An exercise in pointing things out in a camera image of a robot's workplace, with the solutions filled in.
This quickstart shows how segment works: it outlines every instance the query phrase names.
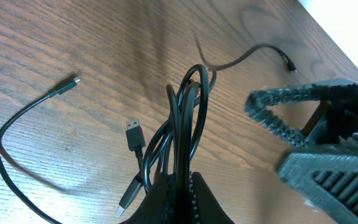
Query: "cable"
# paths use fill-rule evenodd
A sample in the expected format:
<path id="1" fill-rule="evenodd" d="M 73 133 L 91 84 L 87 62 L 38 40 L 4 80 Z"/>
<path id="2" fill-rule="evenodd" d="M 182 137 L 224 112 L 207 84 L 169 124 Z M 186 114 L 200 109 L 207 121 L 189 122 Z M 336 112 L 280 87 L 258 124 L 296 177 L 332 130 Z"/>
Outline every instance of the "cable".
<path id="1" fill-rule="evenodd" d="M 123 207 L 119 207 L 117 213 L 121 213 L 131 204 L 133 199 L 136 197 L 139 189 L 144 186 L 146 192 L 148 192 L 152 184 L 150 182 L 150 168 L 158 159 L 157 169 L 155 171 L 154 179 L 156 179 L 162 169 L 162 172 L 168 173 L 168 160 L 170 148 L 173 141 L 173 150 L 174 150 L 174 163 L 173 163 L 173 173 L 177 174 L 177 209 L 182 214 L 181 217 L 187 217 L 186 213 L 189 211 L 186 209 L 186 204 L 188 203 L 188 181 L 189 181 L 189 172 L 190 172 L 190 161 L 195 155 L 198 143 L 201 139 L 201 134 L 205 125 L 206 113 L 208 109 L 208 95 L 214 87 L 216 81 L 216 72 L 218 70 L 224 70 L 229 67 L 232 67 L 244 59 L 246 59 L 250 54 L 255 52 L 261 47 L 270 47 L 275 49 L 280 55 L 286 58 L 288 68 L 290 71 L 296 71 L 296 68 L 293 62 L 289 57 L 282 52 L 282 50 L 272 46 L 272 45 L 257 45 L 250 50 L 248 50 L 244 55 L 239 57 L 237 60 L 227 63 L 225 65 L 211 65 L 208 63 L 201 51 L 200 44 L 197 41 L 197 47 L 200 52 L 200 56 L 203 59 L 203 62 L 212 70 L 212 77 L 208 82 L 208 73 L 203 65 L 194 65 L 192 66 L 183 77 L 183 80 L 180 84 L 179 90 L 175 94 L 171 85 L 167 85 L 167 96 L 170 105 L 170 116 L 169 119 L 164 122 L 161 127 L 155 132 L 154 136 L 147 146 L 144 156 L 142 155 L 142 148 L 145 146 L 143 132 L 139 126 L 138 120 L 132 120 L 127 122 L 127 140 L 128 146 L 131 151 L 135 151 L 138 165 L 139 173 L 133 178 L 129 188 L 127 189 L 124 199 Z M 195 82 L 191 79 L 191 76 L 198 72 L 200 75 L 200 82 Z M 20 118 L 24 113 L 31 110 L 33 107 L 37 106 L 41 102 L 45 101 L 48 98 L 55 96 L 56 94 L 63 94 L 64 92 L 70 90 L 80 79 L 73 75 L 63 81 L 57 83 L 50 91 L 41 96 L 40 98 L 34 100 L 29 105 L 22 108 L 17 112 L 11 119 L 9 119 L 6 124 L 0 129 L 0 147 L 2 146 L 2 137 L 6 130 Z M 195 130 L 193 135 L 191 134 L 192 124 L 193 124 L 193 110 L 194 107 L 199 106 L 198 116 L 196 120 Z M 0 156 L 0 174 L 4 179 L 7 186 L 37 215 L 45 219 L 50 223 L 60 223 L 54 220 L 52 217 L 48 216 L 46 213 L 41 211 L 36 207 L 13 183 L 9 177 L 2 159 Z"/>

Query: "metal connector tip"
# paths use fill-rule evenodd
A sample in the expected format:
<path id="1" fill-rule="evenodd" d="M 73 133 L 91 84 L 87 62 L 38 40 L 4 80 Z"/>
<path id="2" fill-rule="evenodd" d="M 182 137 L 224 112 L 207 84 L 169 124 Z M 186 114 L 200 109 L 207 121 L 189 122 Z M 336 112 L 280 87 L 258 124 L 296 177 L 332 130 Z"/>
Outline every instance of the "metal connector tip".
<path id="1" fill-rule="evenodd" d="M 80 79 L 79 77 L 75 77 L 75 78 L 74 78 L 74 82 L 75 82 L 75 83 L 78 83 L 79 81 L 81 81 L 81 79 Z"/>
<path id="2" fill-rule="evenodd" d="M 132 128 L 136 128 L 138 126 L 139 126 L 139 120 L 138 119 L 133 119 L 133 120 L 127 121 L 127 130 L 130 130 Z"/>
<path id="3" fill-rule="evenodd" d="M 125 208 L 122 208 L 121 206 L 118 206 L 117 211 L 116 211 L 116 213 L 114 214 L 114 216 L 115 216 L 116 218 L 119 218 L 119 217 L 121 217 L 121 215 L 124 213 L 124 211 L 125 211 Z"/>

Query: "wooden table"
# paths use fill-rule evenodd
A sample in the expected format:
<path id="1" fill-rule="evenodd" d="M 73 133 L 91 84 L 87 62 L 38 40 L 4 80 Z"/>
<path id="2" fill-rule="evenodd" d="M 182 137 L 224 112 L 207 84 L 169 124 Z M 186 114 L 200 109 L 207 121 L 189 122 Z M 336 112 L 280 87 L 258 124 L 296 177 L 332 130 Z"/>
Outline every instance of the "wooden table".
<path id="1" fill-rule="evenodd" d="M 202 173 L 236 223 L 333 223 L 282 184 L 275 164 L 289 147 L 244 112 L 252 90 L 344 77 L 358 69 L 292 0 L 0 0 L 0 127 L 67 73 L 79 85 L 18 120 L 4 137 L 4 161 L 19 188 L 63 223 L 118 223 L 118 201 L 137 172 L 126 120 L 138 118 L 148 142 L 169 114 L 167 83 L 177 90 L 201 63 L 199 38 L 213 63 L 256 43 L 283 49 L 298 73 L 262 49 L 218 73 L 191 169 Z M 316 103 L 279 107 L 302 127 Z M 0 223 L 43 223 L 0 176 Z"/>

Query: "wooden surface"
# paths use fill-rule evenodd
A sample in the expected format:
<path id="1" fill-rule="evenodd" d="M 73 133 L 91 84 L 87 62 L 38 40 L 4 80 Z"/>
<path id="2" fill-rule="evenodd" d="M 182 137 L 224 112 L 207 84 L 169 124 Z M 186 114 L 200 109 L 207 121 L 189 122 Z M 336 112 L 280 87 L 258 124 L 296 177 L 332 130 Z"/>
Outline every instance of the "wooden surface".
<path id="1" fill-rule="evenodd" d="M 177 90 L 200 63 L 229 62 L 256 43 L 283 49 L 298 73 L 260 50 L 218 73 L 191 169 L 201 172 L 236 223 L 334 223 L 283 185 L 274 165 L 288 146 L 251 121 L 252 90 L 349 78 L 358 69 L 293 0 L 0 0 L 0 127 L 67 73 L 79 85 L 18 120 L 4 137 L 4 161 L 19 188 L 63 223 L 118 223 L 117 204 L 137 163 L 125 121 L 139 118 L 148 142 L 166 120 L 165 85 Z M 302 127 L 316 104 L 277 109 Z M 0 176 L 0 223 L 43 223 Z"/>

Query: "black vent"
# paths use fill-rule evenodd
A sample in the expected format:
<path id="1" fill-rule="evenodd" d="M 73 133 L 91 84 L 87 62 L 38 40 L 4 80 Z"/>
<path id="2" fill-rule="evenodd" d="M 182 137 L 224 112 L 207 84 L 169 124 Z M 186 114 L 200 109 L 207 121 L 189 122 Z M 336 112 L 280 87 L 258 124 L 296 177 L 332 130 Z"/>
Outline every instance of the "black vent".
<path id="1" fill-rule="evenodd" d="M 315 171 L 312 179 L 358 216 L 358 173 Z"/>

